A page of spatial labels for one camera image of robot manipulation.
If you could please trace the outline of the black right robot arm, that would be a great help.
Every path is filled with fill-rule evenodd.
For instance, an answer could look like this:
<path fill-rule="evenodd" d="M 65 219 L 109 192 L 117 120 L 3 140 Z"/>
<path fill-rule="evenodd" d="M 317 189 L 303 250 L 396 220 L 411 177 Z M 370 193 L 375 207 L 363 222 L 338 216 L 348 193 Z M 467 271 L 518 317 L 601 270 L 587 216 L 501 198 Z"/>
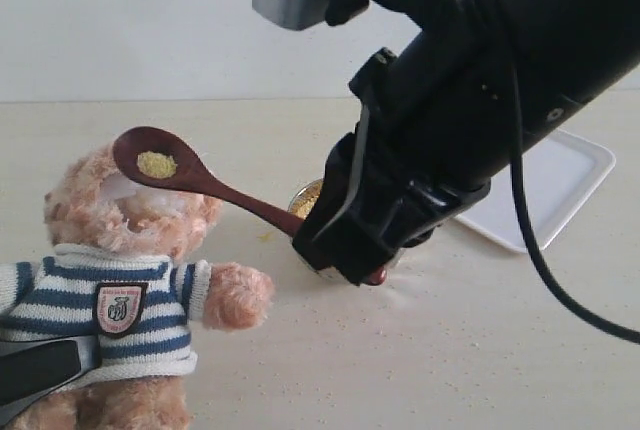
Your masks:
<path fill-rule="evenodd" d="M 363 283 L 489 192 L 514 125 L 531 147 L 639 62 L 639 0 L 384 0 L 419 26 L 350 82 L 360 120 L 329 154 L 293 247 Z"/>

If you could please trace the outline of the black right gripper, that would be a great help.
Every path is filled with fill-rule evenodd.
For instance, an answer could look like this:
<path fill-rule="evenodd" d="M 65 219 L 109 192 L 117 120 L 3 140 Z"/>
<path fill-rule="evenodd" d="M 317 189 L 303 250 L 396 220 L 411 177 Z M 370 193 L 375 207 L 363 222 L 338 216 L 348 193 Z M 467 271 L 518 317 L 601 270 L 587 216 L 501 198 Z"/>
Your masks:
<path fill-rule="evenodd" d="M 349 134 L 354 138 L 346 211 L 373 250 L 389 257 L 388 271 L 404 249 L 426 242 L 444 221 L 481 201 L 491 188 L 488 181 L 466 188 L 435 180 L 385 142 L 374 119 L 381 103 L 376 91 L 394 59 L 389 49 L 382 48 L 351 79 L 349 88 L 361 102 L 360 120 L 341 138 Z"/>

